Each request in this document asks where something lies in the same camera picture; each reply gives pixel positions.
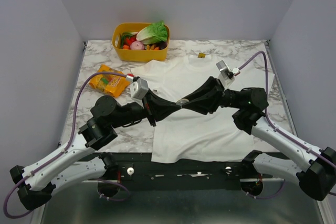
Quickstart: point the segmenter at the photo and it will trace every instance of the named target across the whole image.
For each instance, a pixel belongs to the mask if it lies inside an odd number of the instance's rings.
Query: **basket handle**
[[[113,38],[112,38],[112,45],[113,45],[115,48],[117,48],[117,46],[115,45],[117,36],[119,37],[119,35],[118,35],[117,33],[114,33],[114,34],[113,34]]]

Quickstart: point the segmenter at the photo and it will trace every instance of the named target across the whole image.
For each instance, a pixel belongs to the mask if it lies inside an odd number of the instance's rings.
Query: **robotic arm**
[[[148,88],[147,82],[140,78],[133,78],[131,85],[131,96],[135,102],[121,106],[108,95],[99,98],[91,109],[93,117],[80,128],[69,148],[66,148],[69,144],[66,143],[35,164],[27,167],[15,166],[10,170],[14,183],[27,177],[18,185],[22,204],[27,210],[33,210],[70,185],[117,171],[118,163],[110,153],[101,153],[90,161],[79,161],[115,139],[117,134],[114,129],[117,127],[132,126],[142,119],[148,119],[152,126],[156,126],[156,122],[180,109],[207,114],[214,113],[219,107],[237,108],[233,119],[240,130],[261,138],[290,158],[280,159],[253,151],[244,159],[251,164],[252,169],[260,174],[299,183],[307,195],[323,200],[336,184],[336,172],[321,158],[316,158],[311,151],[322,155],[333,164],[336,164],[336,152],[330,148],[320,150],[281,128],[272,127],[263,112],[268,106],[265,90],[226,89],[234,80],[234,75],[239,72],[231,71],[222,61],[217,66],[220,70],[218,79],[209,77],[200,88],[177,103],[155,95]],[[280,132],[286,132],[307,148],[294,144]],[[37,167],[51,159],[55,160],[34,172]],[[132,176],[134,170],[127,172]]]

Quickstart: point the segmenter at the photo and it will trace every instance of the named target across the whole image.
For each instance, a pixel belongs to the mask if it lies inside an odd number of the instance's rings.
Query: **gray wall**
[[[294,0],[270,47],[298,135],[334,149],[335,17],[336,0]],[[329,198],[336,214],[336,197]]]
[[[292,0],[62,0],[85,39],[163,19],[174,39],[269,39]]]
[[[61,0],[0,0],[0,202],[9,169],[57,147],[83,48]],[[17,194],[12,214],[24,213]],[[30,216],[0,223],[29,223]]]

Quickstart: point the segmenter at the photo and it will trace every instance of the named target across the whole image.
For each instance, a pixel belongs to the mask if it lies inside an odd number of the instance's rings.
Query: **white knob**
[[[128,175],[132,175],[133,173],[134,173],[133,167],[130,167],[130,168],[127,169],[127,174]]]

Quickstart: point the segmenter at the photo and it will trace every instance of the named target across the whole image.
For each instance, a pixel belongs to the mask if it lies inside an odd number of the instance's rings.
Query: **yellow basket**
[[[148,62],[151,60],[164,61],[167,57],[168,44],[170,39],[169,28],[165,26],[167,29],[168,39],[167,39],[167,47],[162,50],[130,50],[130,49],[122,49],[120,48],[120,35],[124,32],[134,32],[140,31],[151,23],[122,23],[116,27],[114,30],[112,45],[116,50],[119,58],[125,61],[138,61],[138,62]]]

